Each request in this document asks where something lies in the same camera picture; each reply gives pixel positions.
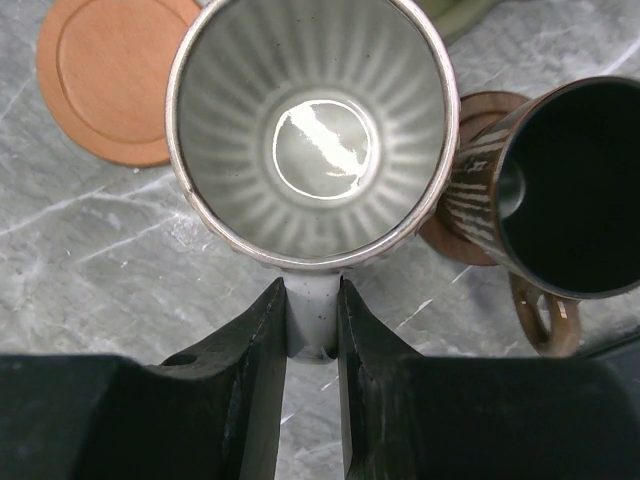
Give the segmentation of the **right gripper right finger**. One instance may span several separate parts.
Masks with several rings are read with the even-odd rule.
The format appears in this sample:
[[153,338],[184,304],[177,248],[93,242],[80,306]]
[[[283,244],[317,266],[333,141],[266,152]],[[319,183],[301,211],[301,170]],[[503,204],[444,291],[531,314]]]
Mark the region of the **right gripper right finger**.
[[427,357],[338,293],[349,479],[635,479],[639,350],[601,359]]

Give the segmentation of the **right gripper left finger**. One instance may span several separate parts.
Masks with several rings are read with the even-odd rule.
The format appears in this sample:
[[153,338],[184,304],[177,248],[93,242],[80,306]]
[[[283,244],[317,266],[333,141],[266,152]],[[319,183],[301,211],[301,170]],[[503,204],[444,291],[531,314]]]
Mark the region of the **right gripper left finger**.
[[1,358],[5,479],[270,479],[286,292],[158,365],[117,355]]

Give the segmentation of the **dark wooden coaster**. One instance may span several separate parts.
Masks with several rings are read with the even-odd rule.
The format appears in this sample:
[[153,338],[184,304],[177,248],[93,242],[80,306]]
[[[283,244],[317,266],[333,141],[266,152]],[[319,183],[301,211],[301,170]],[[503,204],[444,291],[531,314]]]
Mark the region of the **dark wooden coaster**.
[[[495,124],[530,98],[507,91],[484,91],[461,98],[460,141],[466,143],[482,130]],[[474,266],[494,266],[496,262],[478,246],[454,233],[436,213],[419,230],[420,237],[438,254],[459,263]]]

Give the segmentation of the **dark metal cup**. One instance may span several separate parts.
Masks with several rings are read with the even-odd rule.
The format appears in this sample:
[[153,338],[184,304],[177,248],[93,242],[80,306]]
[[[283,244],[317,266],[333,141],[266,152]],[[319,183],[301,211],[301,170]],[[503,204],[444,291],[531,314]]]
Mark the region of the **dark metal cup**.
[[572,355],[578,304],[639,284],[639,83],[583,78],[526,101],[464,143],[440,219],[505,267],[520,324]]

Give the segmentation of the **ribbed grey bowl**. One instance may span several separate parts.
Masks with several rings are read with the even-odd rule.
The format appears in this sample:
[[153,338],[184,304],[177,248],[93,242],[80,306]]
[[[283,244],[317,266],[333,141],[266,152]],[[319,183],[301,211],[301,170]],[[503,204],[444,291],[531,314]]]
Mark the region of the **ribbed grey bowl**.
[[336,357],[343,272],[433,215],[459,114],[412,1],[212,1],[194,20],[167,87],[171,164],[214,234],[281,273],[290,358]]

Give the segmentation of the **light wooden coaster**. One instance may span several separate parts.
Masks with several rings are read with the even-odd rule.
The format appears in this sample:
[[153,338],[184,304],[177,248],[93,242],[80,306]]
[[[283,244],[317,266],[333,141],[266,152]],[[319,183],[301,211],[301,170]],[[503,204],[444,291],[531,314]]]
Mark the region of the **light wooden coaster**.
[[36,71],[61,130],[116,164],[168,163],[169,73],[200,10],[195,1],[54,2],[40,29]]

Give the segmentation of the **green three-tier serving stand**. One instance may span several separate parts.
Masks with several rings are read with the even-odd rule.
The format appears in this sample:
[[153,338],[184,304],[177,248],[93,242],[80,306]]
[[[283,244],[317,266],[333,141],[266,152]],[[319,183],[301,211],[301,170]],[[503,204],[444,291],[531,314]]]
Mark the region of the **green three-tier serving stand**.
[[499,0],[416,0],[446,44],[477,25]]

